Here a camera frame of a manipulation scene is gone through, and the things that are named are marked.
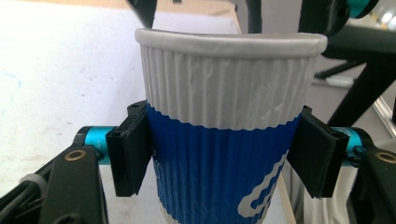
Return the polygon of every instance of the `white cup top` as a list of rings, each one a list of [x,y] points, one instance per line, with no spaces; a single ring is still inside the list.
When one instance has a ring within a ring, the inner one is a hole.
[[[315,34],[198,35],[137,29],[144,46],[190,55],[226,58],[304,58],[323,52],[327,37]]]

